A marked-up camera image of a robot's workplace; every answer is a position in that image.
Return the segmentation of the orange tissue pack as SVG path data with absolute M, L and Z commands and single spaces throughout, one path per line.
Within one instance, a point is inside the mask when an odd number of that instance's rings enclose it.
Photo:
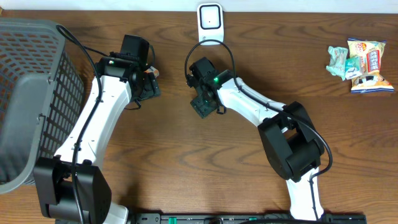
M 158 69 L 153 66 L 150 66 L 144 73 L 146 76 L 154 75 L 156 78 L 160 75 Z

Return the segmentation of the teal wet wipes pack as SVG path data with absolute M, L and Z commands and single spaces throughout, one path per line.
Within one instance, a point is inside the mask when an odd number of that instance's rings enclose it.
M 345 78 L 345 63 L 348 55 L 348 49 L 344 47 L 328 47 L 330 54 L 330 63 L 326 66 L 326 70 L 333 76 L 340 77 L 343 81 Z

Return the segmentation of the teal kleenex tissue pack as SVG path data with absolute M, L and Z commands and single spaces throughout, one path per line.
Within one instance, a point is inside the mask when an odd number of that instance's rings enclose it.
M 361 57 L 353 57 L 346 59 L 345 62 L 345 78 L 347 80 L 354 79 L 363 74 Z

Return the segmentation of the white snack bag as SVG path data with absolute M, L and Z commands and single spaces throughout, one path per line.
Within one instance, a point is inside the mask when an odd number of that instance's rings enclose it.
M 392 84 L 381 74 L 381 59 L 386 41 L 349 38 L 349 58 L 359 58 L 362 74 L 350 78 L 351 93 L 394 92 Z

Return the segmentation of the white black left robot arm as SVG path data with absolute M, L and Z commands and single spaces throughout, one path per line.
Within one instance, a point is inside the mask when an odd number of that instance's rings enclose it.
M 33 170 L 42 215 L 66 223 L 127 223 L 102 174 L 109 139 L 125 107 L 160 95 L 158 69 L 127 56 L 103 57 L 90 96 L 71 133 Z

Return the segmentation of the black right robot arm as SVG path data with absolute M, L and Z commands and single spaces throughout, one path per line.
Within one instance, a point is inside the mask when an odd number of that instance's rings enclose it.
M 187 85 L 197 91 L 191 105 L 202 117 L 220 106 L 231 109 L 257 127 L 267 160 L 287 183 L 290 214 L 294 219 L 315 221 L 322 217 L 317 178 L 325 152 L 305 108 L 273 101 L 247 86 L 231 71 L 195 72 Z

